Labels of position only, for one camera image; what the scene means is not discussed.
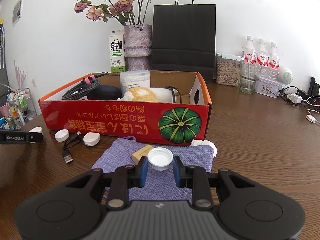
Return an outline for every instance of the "metal screw head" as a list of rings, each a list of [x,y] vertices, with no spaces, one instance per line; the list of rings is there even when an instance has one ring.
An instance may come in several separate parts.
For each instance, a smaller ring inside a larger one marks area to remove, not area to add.
[[[198,199],[196,201],[196,205],[198,207],[206,208],[206,207],[210,207],[211,206],[211,202],[209,200],[206,200],[206,199]]]
[[[118,208],[122,207],[124,205],[124,202],[121,199],[111,199],[108,202],[108,205],[113,208]]]

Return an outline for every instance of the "white speaker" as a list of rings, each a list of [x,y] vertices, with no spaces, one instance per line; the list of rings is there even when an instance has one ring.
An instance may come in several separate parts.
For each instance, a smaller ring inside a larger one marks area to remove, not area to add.
[[[278,82],[280,83],[279,90],[281,90],[283,89],[283,85],[289,85],[292,82],[293,80],[292,71],[287,67],[283,67],[283,66],[280,66],[278,70],[279,70]]]

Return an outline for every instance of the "pumpkin illustration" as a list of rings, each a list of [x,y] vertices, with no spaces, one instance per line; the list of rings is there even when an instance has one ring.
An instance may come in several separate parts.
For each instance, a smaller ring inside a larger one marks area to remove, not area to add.
[[[163,138],[175,144],[186,143],[200,133],[201,117],[187,107],[177,107],[166,111],[158,125]]]

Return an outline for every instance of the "storage container with seeds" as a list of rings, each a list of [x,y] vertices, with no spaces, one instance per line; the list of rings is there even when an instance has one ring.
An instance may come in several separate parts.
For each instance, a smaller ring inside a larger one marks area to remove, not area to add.
[[[240,65],[242,62],[244,62],[244,57],[226,53],[217,53],[216,62],[216,83],[237,87],[240,80]]]

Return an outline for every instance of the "usb cable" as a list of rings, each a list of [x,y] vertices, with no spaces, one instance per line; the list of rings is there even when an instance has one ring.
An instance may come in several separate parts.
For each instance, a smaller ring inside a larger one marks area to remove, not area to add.
[[[81,143],[81,138],[79,138],[79,135],[81,134],[80,131],[76,132],[75,134],[71,135],[68,140],[65,141],[64,146],[62,148],[62,156],[64,158],[64,161],[66,163],[69,163],[71,161],[73,161],[73,158],[69,152],[68,149],[70,149],[73,146],[76,146],[77,144]]]

